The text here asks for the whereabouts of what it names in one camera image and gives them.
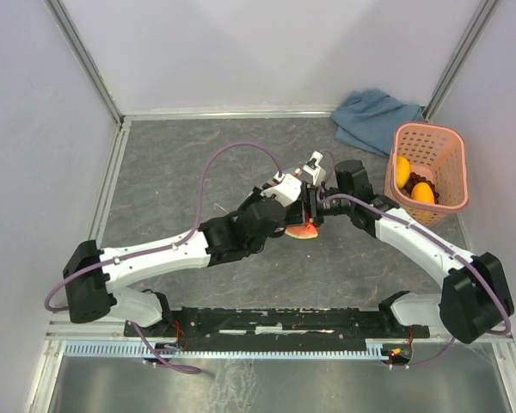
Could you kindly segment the pink plastic basket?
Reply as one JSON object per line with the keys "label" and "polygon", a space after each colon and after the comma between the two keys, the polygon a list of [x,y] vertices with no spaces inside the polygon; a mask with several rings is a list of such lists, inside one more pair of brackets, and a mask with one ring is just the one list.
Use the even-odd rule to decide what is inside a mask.
{"label": "pink plastic basket", "polygon": [[[434,185],[438,200],[427,204],[412,200],[396,185],[399,156],[410,163],[410,171]],[[461,136],[450,128],[408,122],[395,133],[384,179],[384,194],[396,201],[415,220],[426,227],[447,216],[460,213],[468,205],[465,147]]]}

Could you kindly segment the clear zip top bag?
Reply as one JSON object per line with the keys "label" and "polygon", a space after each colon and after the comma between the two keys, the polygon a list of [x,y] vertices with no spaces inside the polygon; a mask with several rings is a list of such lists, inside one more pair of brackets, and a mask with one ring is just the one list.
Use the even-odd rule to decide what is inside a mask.
{"label": "clear zip top bag", "polygon": [[310,182],[310,175],[303,169],[301,164],[293,164],[283,169],[283,173],[290,174],[301,182]]}

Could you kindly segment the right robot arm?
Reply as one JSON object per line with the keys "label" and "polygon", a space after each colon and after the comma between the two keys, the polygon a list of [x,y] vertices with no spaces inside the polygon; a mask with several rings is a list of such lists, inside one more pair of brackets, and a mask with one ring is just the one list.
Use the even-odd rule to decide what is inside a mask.
{"label": "right robot arm", "polygon": [[375,194],[362,162],[347,160],[334,167],[337,185],[326,188],[322,153],[301,168],[304,205],[320,225],[328,216],[346,215],[352,224],[402,252],[440,286],[440,293],[399,292],[384,301],[378,328],[398,336],[411,325],[443,328],[462,343],[485,334],[511,331],[513,300],[501,261],[491,253],[476,255],[436,235],[385,195]]}

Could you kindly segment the watermelon slice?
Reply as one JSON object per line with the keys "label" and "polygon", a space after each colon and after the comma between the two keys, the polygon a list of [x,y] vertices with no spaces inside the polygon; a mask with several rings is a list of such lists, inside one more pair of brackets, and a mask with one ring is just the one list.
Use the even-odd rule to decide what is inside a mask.
{"label": "watermelon slice", "polygon": [[319,231],[313,223],[288,226],[285,230],[288,237],[299,240],[309,240],[318,237]]}

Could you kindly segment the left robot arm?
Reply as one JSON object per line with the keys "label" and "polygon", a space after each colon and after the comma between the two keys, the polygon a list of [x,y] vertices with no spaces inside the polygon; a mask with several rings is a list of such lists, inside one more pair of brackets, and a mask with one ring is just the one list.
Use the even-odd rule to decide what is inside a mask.
{"label": "left robot arm", "polygon": [[235,212],[209,219],[195,231],[117,249],[99,249],[94,240],[80,243],[63,271],[70,321],[86,324],[111,316],[165,335],[173,325],[166,297],[134,291],[131,284],[260,253],[268,238],[283,236],[287,209],[301,193],[299,183],[255,187]]}

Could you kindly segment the orange mango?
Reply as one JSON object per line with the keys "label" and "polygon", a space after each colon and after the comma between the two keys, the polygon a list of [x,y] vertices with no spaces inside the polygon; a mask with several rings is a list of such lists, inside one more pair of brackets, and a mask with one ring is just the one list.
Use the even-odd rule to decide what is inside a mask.
{"label": "orange mango", "polygon": [[418,182],[414,185],[411,192],[411,199],[427,204],[435,203],[434,192],[427,182]]}

